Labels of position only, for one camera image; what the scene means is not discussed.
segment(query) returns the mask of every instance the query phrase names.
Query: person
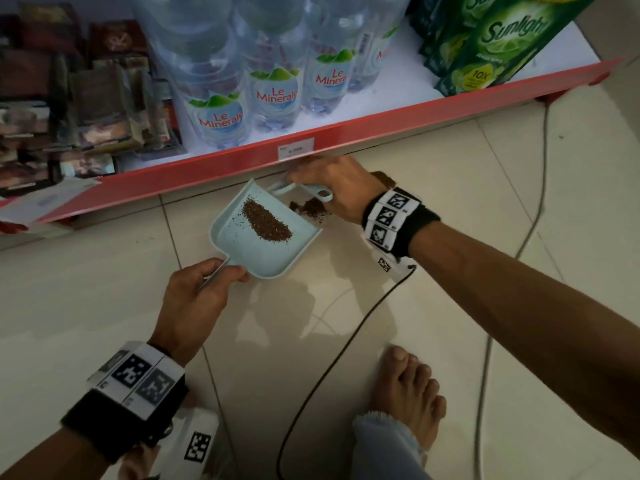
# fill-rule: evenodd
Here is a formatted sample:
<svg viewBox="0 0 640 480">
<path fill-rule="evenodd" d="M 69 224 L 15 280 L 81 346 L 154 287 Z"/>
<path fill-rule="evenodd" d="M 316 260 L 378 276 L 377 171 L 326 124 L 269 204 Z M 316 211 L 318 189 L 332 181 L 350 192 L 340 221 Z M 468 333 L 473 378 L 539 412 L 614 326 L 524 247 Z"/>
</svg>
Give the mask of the person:
<svg viewBox="0 0 640 480">
<path fill-rule="evenodd" d="M 329 187 L 326 208 L 354 224 L 387 188 L 348 156 L 322 157 L 288 178 Z M 432 219 L 413 230 L 408 254 L 469 316 L 569 404 L 581 418 L 640 458 L 640 329 L 562 283 Z M 187 364 L 212 332 L 242 266 L 209 259 L 174 273 L 150 343 Z M 401 347 L 383 356 L 370 412 L 354 423 L 353 468 L 362 479 L 428 478 L 426 453 L 446 414 L 432 370 Z M 68 428 L 1 476 L 94 480 L 109 466 L 91 442 Z"/>
</svg>

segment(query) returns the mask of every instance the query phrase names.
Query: cable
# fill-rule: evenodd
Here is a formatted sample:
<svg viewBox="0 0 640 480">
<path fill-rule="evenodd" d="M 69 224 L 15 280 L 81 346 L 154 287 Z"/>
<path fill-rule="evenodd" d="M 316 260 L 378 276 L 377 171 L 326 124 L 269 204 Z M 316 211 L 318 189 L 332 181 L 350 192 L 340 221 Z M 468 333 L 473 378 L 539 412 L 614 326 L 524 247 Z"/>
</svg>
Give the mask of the cable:
<svg viewBox="0 0 640 480">
<path fill-rule="evenodd" d="M 545 212 L 545 203 L 547 200 L 547 176 L 548 176 L 548 134 L 549 134 L 549 106 L 545 107 L 545 117 L 542 126 L 542 138 L 543 138 L 543 150 L 542 150 L 542 186 L 540 190 L 540 200 L 538 201 L 538 208 L 536 215 L 533 219 L 529 232 L 527 233 L 524 241 L 520 245 L 515 258 L 519 261 L 522 258 L 524 251 L 527 249 L 531 238 L 538 229 L 540 218 Z M 484 426 L 484 407 L 486 400 L 486 392 L 489 384 L 489 369 L 491 367 L 491 357 L 493 350 L 493 339 L 491 336 L 487 336 L 486 340 L 486 352 L 484 354 L 484 368 L 482 375 L 482 383 L 480 386 L 480 398 L 478 400 L 478 412 L 476 419 L 476 437 L 474 448 L 474 469 L 476 480 L 484 480 L 484 455 L 483 455 L 483 426 Z"/>
<path fill-rule="evenodd" d="M 394 290 L 396 288 L 398 288 L 398 286 L 400 286 L 402 283 L 404 283 L 405 281 L 407 281 L 411 275 L 415 272 L 417 266 L 412 264 L 411 266 L 409 266 L 409 269 L 411 269 L 411 272 L 409 274 L 407 274 L 404 278 L 402 278 L 400 281 L 398 281 L 395 285 L 393 285 L 393 287 L 391 288 L 391 290 L 387 291 L 382 298 L 380 298 L 375 305 L 373 305 L 373 307 L 367 312 L 366 315 L 364 315 L 364 318 L 362 319 L 362 321 L 359 323 L 359 325 L 356 327 L 356 330 L 353 331 L 353 333 L 351 334 L 351 336 L 349 337 L 349 339 L 347 340 L 347 343 L 344 345 L 344 347 L 340 350 L 340 353 L 338 355 L 336 355 L 335 359 L 333 359 L 333 362 L 331 363 L 331 365 L 329 367 L 327 367 L 327 370 L 324 371 L 324 374 L 322 374 L 322 377 L 320 377 L 320 379 L 318 380 L 318 382 L 316 382 L 316 385 L 314 386 L 313 389 L 311 389 L 311 392 L 307 395 L 307 398 L 305 399 L 305 402 L 302 403 L 302 406 L 300 406 L 300 409 L 298 410 L 298 412 L 296 413 L 295 418 L 293 418 L 293 421 L 291 422 L 291 426 L 289 427 L 289 429 L 287 430 L 287 434 L 284 436 L 284 440 L 282 441 L 282 444 L 280 445 L 280 451 L 278 452 L 278 459 L 276 460 L 276 475 L 278 476 L 278 480 L 284 480 L 284 477 L 282 476 L 282 470 L 281 470 L 281 462 L 282 462 L 282 457 L 284 455 L 284 448 L 287 446 L 287 442 L 289 441 L 289 437 L 291 436 L 291 434 L 293 433 L 294 428 L 296 427 L 296 423 L 298 422 L 298 419 L 300 419 L 300 416 L 302 416 L 302 413 L 305 411 L 305 408 L 307 407 L 307 404 L 309 403 L 309 401 L 311 401 L 311 398 L 314 396 L 314 394 L 316 393 L 318 387 L 320 387 L 323 383 L 323 381 L 326 379 L 326 377 L 329 375 L 329 373 L 331 372 L 331 370 L 333 369 L 333 367 L 335 366 L 335 364 L 338 363 L 338 361 L 340 360 L 340 358 L 342 357 L 342 355 L 347 351 L 347 348 L 349 348 L 349 346 L 351 345 L 351 343 L 353 342 L 353 339 L 356 338 L 356 335 L 358 334 L 358 332 L 360 331 L 360 329 L 363 327 L 364 323 L 368 320 L 368 318 L 373 314 L 373 312 L 376 311 L 377 307 L 380 306 L 380 304 L 382 304 L 382 302 L 384 300 L 386 300 L 389 295 L 391 295 L 391 293 L 394 292 Z"/>
</svg>

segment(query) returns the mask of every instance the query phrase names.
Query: gray cable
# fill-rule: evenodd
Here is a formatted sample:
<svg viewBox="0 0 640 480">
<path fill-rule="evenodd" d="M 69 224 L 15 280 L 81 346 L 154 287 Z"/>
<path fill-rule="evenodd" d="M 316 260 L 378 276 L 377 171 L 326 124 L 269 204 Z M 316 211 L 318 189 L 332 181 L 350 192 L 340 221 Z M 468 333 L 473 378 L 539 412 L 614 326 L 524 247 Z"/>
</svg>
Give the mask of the gray cable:
<svg viewBox="0 0 640 480">
<path fill-rule="evenodd" d="M 547 199 L 547 176 L 548 176 L 548 135 L 549 135 L 549 105 L 545 107 L 545 117 L 543 122 L 543 150 L 542 150 L 542 188 L 540 190 L 540 200 L 538 201 L 538 209 L 536 216 L 533 219 L 531 227 L 524 241 L 520 245 L 515 258 L 519 261 L 522 258 L 522 254 L 527 249 L 531 238 L 534 236 L 538 229 L 540 218 L 545 213 L 545 204 Z M 484 368 L 482 375 L 482 383 L 480 386 L 480 398 L 478 400 L 478 413 L 476 419 L 476 437 L 474 445 L 474 477 L 476 480 L 484 480 L 484 457 L 483 457 L 483 426 L 484 426 L 484 409 L 486 401 L 486 393 L 489 384 L 489 370 L 491 368 L 491 357 L 493 350 L 493 339 L 491 336 L 487 336 L 486 339 L 486 352 L 484 354 Z"/>
</svg>

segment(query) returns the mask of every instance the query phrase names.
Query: tile floor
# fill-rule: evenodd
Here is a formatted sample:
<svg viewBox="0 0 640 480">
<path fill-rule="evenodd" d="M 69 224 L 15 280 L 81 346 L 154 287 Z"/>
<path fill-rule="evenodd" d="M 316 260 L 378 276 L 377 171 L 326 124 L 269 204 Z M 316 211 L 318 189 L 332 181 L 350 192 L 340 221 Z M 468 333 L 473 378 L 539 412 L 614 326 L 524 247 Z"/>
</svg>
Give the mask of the tile floor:
<svg viewBox="0 0 640 480">
<path fill-rule="evenodd" d="M 543 116 L 533 102 L 359 147 L 354 156 L 420 195 L 448 224 L 515 254 L 540 196 Z M 547 211 L 524 261 L 640 323 L 640 143 L 594 87 L 554 104 L 549 144 Z M 261 185 L 280 176 L 256 175 Z M 208 227 L 241 185 L 217 182 L 107 209 L 54 240 L 4 241 L 15 247 L 0 251 L 0 407 L 12 412 L 0 416 L 0 472 L 56 429 L 83 379 L 114 348 L 148 337 L 169 275 L 215 254 Z M 218 411 L 220 401 L 248 479 L 274 477 L 299 405 L 391 286 L 356 227 L 333 217 L 322 226 L 288 275 L 233 288 L 204 346 L 209 364 L 203 352 L 189 366 L 204 404 Z M 366 406 L 379 355 L 393 342 L 431 364 L 449 400 L 430 473 L 473 478 L 485 340 L 426 273 L 416 272 L 371 316 L 308 405 L 285 454 L 285 475 L 344 476 L 349 423 Z M 485 478 L 638 477 L 640 463 L 583 424 L 501 347 L 492 364 Z"/>
</svg>

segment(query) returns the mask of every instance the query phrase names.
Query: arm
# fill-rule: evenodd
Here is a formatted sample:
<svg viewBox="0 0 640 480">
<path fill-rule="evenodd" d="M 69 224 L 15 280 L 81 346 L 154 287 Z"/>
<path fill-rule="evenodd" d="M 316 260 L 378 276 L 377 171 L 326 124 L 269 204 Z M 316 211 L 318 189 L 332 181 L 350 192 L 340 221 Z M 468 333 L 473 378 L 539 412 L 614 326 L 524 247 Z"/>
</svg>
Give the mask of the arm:
<svg viewBox="0 0 640 480">
<path fill-rule="evenodd" d="M 327 209 L 357 224 L 367 204 L 385 191 L 344 156 L 311 161 L 289 178 L 331 188 Z M 584 420 L 640 458 L 640 328 L 440 222 L 413 236 L 409 254 Z"/>
<path fill-rule="evenodd" d="M 203 290 L 206 276 L 222 261 L 208 259 L 172 274 L 163 306 L 149 343 L 169 351 L 187 365 L 213 330 L 227 306 L 229 286 L 247 282 L 242 266 L 228 266 Z M 109 462 L 92 444 L 68 428 L 61 428 L 0 475 L 0 480 L 99 480 Z"/>
</svg>

